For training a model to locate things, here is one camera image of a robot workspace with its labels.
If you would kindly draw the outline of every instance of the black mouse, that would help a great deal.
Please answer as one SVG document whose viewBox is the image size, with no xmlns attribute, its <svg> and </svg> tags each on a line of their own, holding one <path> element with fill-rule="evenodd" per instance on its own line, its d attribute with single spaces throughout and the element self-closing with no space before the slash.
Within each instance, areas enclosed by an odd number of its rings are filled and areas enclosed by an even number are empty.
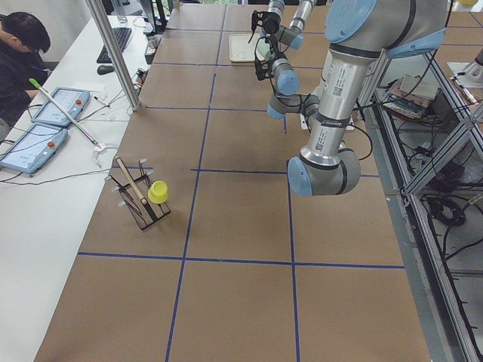
<svg viewBox="0 0 483 362">
<path fill-rule="evenodd" d="M 104 75 L 110 72 L 114 72 L 114 66 L 107 66 L 107 65 L 102 65 L 97 67 L 97 74 L 98 75 Z"/>
</svg>

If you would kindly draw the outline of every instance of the green-handled stick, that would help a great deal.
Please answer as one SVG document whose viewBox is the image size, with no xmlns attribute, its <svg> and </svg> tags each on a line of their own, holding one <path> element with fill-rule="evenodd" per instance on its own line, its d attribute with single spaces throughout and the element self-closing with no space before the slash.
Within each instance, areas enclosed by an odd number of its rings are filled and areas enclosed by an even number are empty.
<svg viewBox="0 0 483 362">
<path fill-rule="evenodd" d="M 97 142 L 34 78 L 30 78 L 29 82 L 44 94 L 96 146 L 96 151 L 99 152 L 105 148 L 102 143 Z"/>
</svg>

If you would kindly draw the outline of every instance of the yellow object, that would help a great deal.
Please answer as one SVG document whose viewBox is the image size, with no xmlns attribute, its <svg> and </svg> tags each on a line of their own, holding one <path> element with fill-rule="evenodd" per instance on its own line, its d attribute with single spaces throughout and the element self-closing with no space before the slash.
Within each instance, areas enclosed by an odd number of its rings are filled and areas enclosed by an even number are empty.
<svg viewBox="0 0 483 362">
<path fill-rule="evenodd" d="M 148 199 L 154 204 L 163 204 L 168 200 L 168 184 L 164 181 L 156 181 L 148 191 Z"/>
<path fill-rule="evenodd" d="M 478 2 L 478 0 L 458 0 L 458 2 L 464 6 L 473 6 Z"/>
</svg>

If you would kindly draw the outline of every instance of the wooden handle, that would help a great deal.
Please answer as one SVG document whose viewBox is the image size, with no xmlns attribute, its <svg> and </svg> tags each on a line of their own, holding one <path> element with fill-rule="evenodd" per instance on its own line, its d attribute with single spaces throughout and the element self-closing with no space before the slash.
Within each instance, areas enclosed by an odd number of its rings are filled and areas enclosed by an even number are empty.
<svg viewBox="0 0 483 362">
<path fill-rule="evenodd" d="M 129 184 L 133 188 L 134 192 L 136 192 L 136 195 L 141 200 L 141 202 L 143 202 L 143 200 L 146 200 L 146 198 L 143 196 L 143 194 L 141 194 L 141 191 L 139 190 L 136 183 L 134 182 L 133 177 L 131 176 L 128 169 L 126 168 L 126 165 L 124 164 L 124 162 L 121 160 L 119 156 L 115 157 L 115 162 L 116 164 L 119 165 L 119 168 L 121 169 L 124 176 L 126 176 L 126 179 L 128 179 Z"/>
</svg>

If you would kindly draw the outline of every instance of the keyboard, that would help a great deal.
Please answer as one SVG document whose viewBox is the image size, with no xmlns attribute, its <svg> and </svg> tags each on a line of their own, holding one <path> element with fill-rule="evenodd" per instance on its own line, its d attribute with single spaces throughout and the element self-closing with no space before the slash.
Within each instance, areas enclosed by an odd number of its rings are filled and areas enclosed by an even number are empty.
<svg viewBox="0 0 483 362">
<path fill-rule="evenodd" d="M 114 38 L 117 41 L 121 52 L 128 46 L 129 38 L 131 37 L 131 28 L 112 28 L 114 32 Z M 96 60 L 97 63 L 112 63 L 109 54 L 107 53 L 106 46 L 100 51 L 99 57 Z"/>
</svg>

